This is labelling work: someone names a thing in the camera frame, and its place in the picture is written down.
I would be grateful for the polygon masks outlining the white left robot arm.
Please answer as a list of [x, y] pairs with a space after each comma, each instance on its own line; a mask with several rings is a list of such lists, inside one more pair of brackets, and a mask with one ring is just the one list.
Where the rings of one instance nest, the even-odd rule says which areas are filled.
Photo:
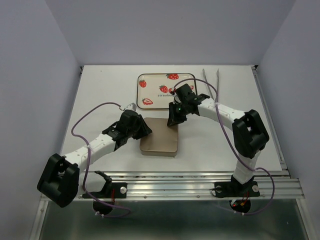
[[143, 117], [134, 110], [124, 110], [120, 119], [106, 128], [90, 143], [65, 155], [49, 157], [37, 184], [37, 190], [61, 208], [76, 196], [109, 198], [117, 191], [112, 179], [102, 171], [89, 175], [91, 164], [113, 153], [132, 138], [139, 140], [152, 133]]

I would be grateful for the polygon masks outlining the gold square tin box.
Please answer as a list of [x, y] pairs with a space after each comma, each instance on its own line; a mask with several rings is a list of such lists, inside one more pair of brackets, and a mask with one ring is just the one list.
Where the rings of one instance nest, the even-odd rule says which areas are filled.
[[152, 156], [152, 157], [169, 157], [174, 158], [177, 153], [178, 149], [175, 151], [169, 151], [169, 150], [144, 150], [140, 149], [140, 153], [144, 156]]

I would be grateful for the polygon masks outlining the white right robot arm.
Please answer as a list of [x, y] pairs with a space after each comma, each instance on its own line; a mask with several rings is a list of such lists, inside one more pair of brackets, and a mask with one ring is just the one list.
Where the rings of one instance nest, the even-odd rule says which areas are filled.
[[222, 131], [232, 132], [233, 139], [227, 142], [237, 158], [230, 181], [216, 182], [213, 187], [217, 198], [258, 197], [260, 192], [254, 181], [256, 163], [270, 136], [259, 115], [253, 109], [244, 112], [218, 103], [206, 94], [195, 94], [188, 84], [172, 91], [173, 101], [169, 103], [169, 127], [187, 120], [189, 114], [213, 120]]

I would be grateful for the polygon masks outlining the gold tin lid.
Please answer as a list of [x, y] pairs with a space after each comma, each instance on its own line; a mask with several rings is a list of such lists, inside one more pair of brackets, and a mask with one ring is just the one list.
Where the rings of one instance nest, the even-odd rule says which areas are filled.
[[167, 126], [166, 118], [146, 117], [152, 133], [140, 139], [139, 149], [152, 151], [178, 151], [179, 126]]

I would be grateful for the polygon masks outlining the metal food tongs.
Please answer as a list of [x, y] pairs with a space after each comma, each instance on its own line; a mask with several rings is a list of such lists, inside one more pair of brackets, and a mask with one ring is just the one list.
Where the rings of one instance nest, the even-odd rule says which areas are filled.
[[202, 69], [202, 77], [203, 80], [211, 84], [214, 87], [214, 92], [215, 92], [215, 98], [213, 94], [213, 90], [209, 85], [206, 85], [209, 96], [213, 98], [216, 102], [219, 101], [219, 85], [220, 85], [220, 71], [219, 68], [215, 71], [214, 74], [207, 74], [206, 70], [203, 68]]

